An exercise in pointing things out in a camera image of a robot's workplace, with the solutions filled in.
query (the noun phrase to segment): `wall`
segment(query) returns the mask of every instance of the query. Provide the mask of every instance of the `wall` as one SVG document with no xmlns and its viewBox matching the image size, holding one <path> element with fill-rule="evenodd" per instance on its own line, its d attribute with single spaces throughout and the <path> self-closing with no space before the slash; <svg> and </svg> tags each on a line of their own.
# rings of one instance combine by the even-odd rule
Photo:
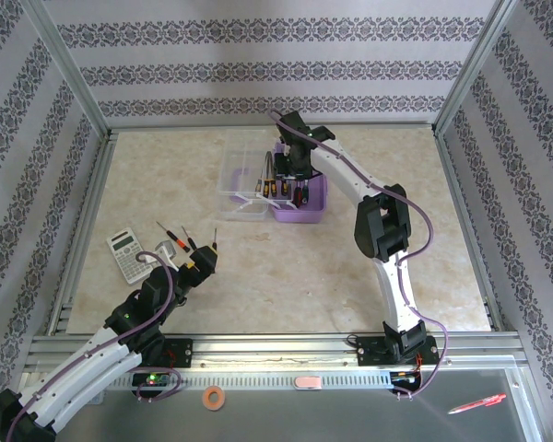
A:
<svg viewBox="0 0 553 442">
<path fill-rule="evenodd" d="M 98 145 L 18 2 L 0 0 L 0 391 L 52 306 Z"/>
<path fill-rule="evenodd" d="M 520 2 L 445 142 L 553 424 L 553 0 Z"/>
<path fill-rule="evenodd" d="M 51 0 L 112 127 L 432 122 L 494 0 Z"/>
</svg>

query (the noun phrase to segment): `marble surface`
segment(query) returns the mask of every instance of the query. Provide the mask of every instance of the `marble surface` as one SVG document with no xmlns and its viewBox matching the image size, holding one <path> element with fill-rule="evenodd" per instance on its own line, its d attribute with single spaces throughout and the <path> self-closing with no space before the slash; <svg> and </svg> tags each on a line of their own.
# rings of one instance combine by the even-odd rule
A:
<svg viewBox="0 0 553 442">
<path fill-rule="evenodd" d="M 277 131 L 267 129 L 267 146 Z M 408 264 L 420 311 L 452 331 L 489 330 L 437 149 L 428 128 L 330 126 L 380 180 L 400 182 L 436 229 L 429 251 Z M 131 227 L 145 250 L 185 225 L 199 243 L 218 228 L 217 273 L 192 290 L 162 330 L 188 333 L 382 331 L 382 297 L 371 261 L 353 239 L 355 210 L 330 186 L 319 225 L 218 219 L 216 185 L 228 130 L 122 133 L 90 239 L 69 333 L 95 332 L 133 290 L 106 238 Z M 410 212 L 410 249 L 427 232 Z M 178 250 L 177 265 L 187 260 Z"/>
</svg>

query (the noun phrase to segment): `purple cable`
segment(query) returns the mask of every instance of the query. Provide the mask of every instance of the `purple cable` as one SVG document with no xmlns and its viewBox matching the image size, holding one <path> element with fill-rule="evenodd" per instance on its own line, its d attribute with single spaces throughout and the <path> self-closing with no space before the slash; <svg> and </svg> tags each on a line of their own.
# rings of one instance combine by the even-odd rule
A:
<svg viewBox="0 0 553 442">
<path fill-rule="evenodd" d="M 430 376 L 428 377 L 428 379 L 426 379 L 426 382 L 424 382 L 424 384 L 422 386 L 420 386 L 420 388 L 417 389 L 414 392 L 409 391 L 407 389 L 402 389 L 401 387 L 395 387 L 396 390 L 403 391 L 404 393 L 406 393 L 406 396 L 408 396 L 410 398 L 412 396 L 417 396 L 436 377 L 436 374 L 438 373 L 439 368 L 441 367 L 442 361 L 444 360 L 444 357 L 446 356 L 447 349 L 449 348 L 449 332 L 446 330 L 446 327 L 444 327 L 444 325 L 441 324 L 440 322 L 438 322 L 437 320 L 432 320 L 430 318 L 427 318 L 427 317 L 423 316 L 422 314 L 420 314 L 419 311 L 417 311 L 415 308 L 410 306 L 409 301 L 407 299 L 406 290 L 404 289 L 404 279 L 402 277 L 401 264 L 403 262 L 407 261 L 408 259 L 413 258 L 415 256 L 418 256 L 420 253 L 424 252 L 424 250 L 426 250 L 429 247 L 432 240 L 434 239 L 434 227 L 432 226 L 432 221 L 430 221 L 430 218 L 428 217 L 428 215 L 426 215 L 426 212 L 424 212 L 424 210 L 420 206 L 418 206 L 416 203 L 412 202 L 411 200 L 408 200 L 406 197 L 404 197 L 404 196 L 402 196 L 398 193 L 392 192 L 388 189 L 385 189 L 384 187 L 379 187 L 375 183 L 371 182 L 371 180 L 369 180 L 368 177 L 366 177 L 360 170 L 358 170 L 354 166 L 354 164 L 352 164 L 352 162 L 350 160 L 348 160 L 348 158 L 346 158 L 344 155 L 340 154 L 340 152 L 338 152 L 337 150 L 333 149 L 329 145 L 326 145 L 326 144 L 322 143 L 321 141 L 317 141 L 317 140 L 309 137 L 308 135 L 293 129 L 292 127 L 288 126 L 287 124 L 284 124 L 279 119 L 279 117 L 281 115 L 282 114 L 276 109 L 271 109 L 268 112 L 268 117 L 270 119 L 272 119 L 280 127 L 285 129 L 286 131 L 290 132 L 291 134 L 295 134 L 296 136 L 298 136 L 298 137 L 300 137 L 300 138 L 302 138 L 306 141 L 314 143 L 315 145 L 319 146 L 321 149 L 323 149 L 326 152 L 334 155 L 337 159 L 340 159 L 342 162 L 344 162 L 344 164 L 346 164 L 350 168 L 350 170 L 352 170 L 371 189 L 374 189 L 377 192 L 381 192 L 381 193 L 384 193 L 386 195 L 389 195 L 392 198 L 395 198 L 396 200 L 398 200 L 398 201 L 400 201 L 404 204 L 409 205 L 416 212 L 418 212 L 418 214 L 420 216 L 422 216 L 422 218 L 424 219 L 424 222 L 426 223 L 426 227 L 428 228 L 428 233 L 429 233 L 426 243 L 420 249 L 418 249 L 416 251 L 413 251 L 411 253 L 408 253 L 405 257 L 398 260 L 397 264 L 396 264 L 396 266 L 397 266 L 397 278 L 399 279 L 399 291 L 401 292 L 402 298 L 404 299 L 404 302 L 406 303 L 407 307 L 412 311 L 412 313 L 414 313 L 421 320 L 423 320 L 425 322 L 430 322 L 430 323 L 436 325 L 437 327 L 439 327 L 442 330 L 442 334 L 444 335 L 444 347 L 442 348 L 441 357 L 439 358 L 438 364 L 432 370 L 432 373 L 430 373 Z"/>
<path fill-rule="evenodd" d="M 129 370 L 131 373 L 151 373 L 152 371 L 158 371 L 158 372 L 172 372 L 176 376 L 176 385 L 169 389 L 168 391 L 164 391 L 160 395 L 156 396 L 155 398 L 144 398 L 139 393 L 141 392 L 141 389 L 146 384 L 140 384 L 139 387 L 137 387 L 137 398 L 140 401 L 147 401 L 147 402 L 157 402 L 161 401 L 162 399 L 169 398 L 172 394 L 178 393 L 180 390 L 182 383 L 182 376 L 178 372 L 178 370 L 175 370 L 174 368 L 167 368 L 165 366 L 137 366 L 135 368 L 132 368 Z"/>
<path fill-rule="evenodd" d="M 45 382 L 45 385 L 43 385 L 39 389 L 39 391 L 37 391 L 36 393 L 34 393 L 32 395 L 32 397 L 29 399 L 29 401 L 22 407 L 20 412 L 18 412 L 17 416 L 12 421 L 12 425 L 10 426 L 10 428 L 8 428 L 8 434 L 6 435 L 6 442 L 11 442 L 12 441 L 12 435 L 14 433 L 15 427 L 17 426 L 18 421 L 22 418 L 22 415 L 24 413 L 26 413 L 27 410 L 32 406 L 32 404 L 35 403 L 38 400 L 37 398 L 41 398 L 41 395 L 45 391 L 47 391 L 47 389 L 49 389 L 55 382 L 57 382 L 57 380 L 59 380 L 61 377 L 63 377 L 67 372 L 69 372 L 72 368 L 77 366 L 80 362 L 86 360 L 89 357 L 92 357 L 94 354 L 96 354 L 97 352 L 99 352 L 103 348 L 105 348 L 105 347 L 107 347 L 107 346 L 109 346 L 113 343 L 118 343 L 119 341 L 126 338 L 127 336 L 130 336 L 134 333 L 137 333 L 137 332 L 145 329 L 146 327 L 151 325 L 155 320 L 157 320 L 164 313 L 164 311 L 166 311 L 166 308 L 168 308 L 168 306 L 170 305 L 170 302 L 172 301 L 172 297 L 174 295 L 172 293 L 172 275 L 170 273 L 170 269 L 166 265 L 166 262 L 164 262 L 155 253 L 152 253 L 150 251 L 140 251 L 139 253 L 136 254 L 135 258 L 138 261 L 143 262 L 143 261 L 138 259 L 141 256 L 150 256 L 152 258 L 155 258 L 160 263 L 160 265 L 163 267 L 164 271 L 166 272 L 166 276 L 168 277 L 168 296 L 166 297 L 166 301 L 162 305 L 162 308 L 160 310 L 158 310 L 158 312 L 154 316 L 152 316 L 149 320 L 147 320 L 143 324 L 140 324 L 137 327 L 135 327 L 135 328 L 133 328 L 129 331 L 126 331 L 125 333 L 123 333 L 119 336 L 115 336 L 114 338 L 111 338 L 109 341 L 106 341 L 105 343 L 97 345 L 92 350 L 89 350 L 89 351 L 85 352 L 83 355 L 77 357 L 72 362 L 70 362 L 67 366 L 62 368 L 62 370 L 59 373 L 57 373 L 56 375 L 54 375 L 53 378 L 51 378 L 49 381 Z"/>
</svg>

